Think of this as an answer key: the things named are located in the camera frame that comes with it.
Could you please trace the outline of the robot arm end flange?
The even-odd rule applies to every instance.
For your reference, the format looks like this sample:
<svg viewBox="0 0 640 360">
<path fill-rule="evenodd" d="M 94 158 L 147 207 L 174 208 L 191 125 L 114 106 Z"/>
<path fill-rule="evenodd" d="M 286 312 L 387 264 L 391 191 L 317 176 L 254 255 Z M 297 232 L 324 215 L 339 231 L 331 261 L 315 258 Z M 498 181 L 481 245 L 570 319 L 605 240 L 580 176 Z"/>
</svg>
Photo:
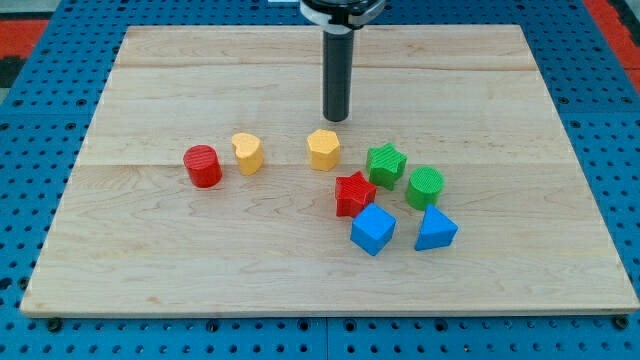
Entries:
<svg viewBox="0 0 640 360">
<path fill-rule="evenodd" d="M 325 32 L 343 35 L 363 28 L 384 10 L 386 0 L 300 0 L 301 14 Z"/>
</svg>

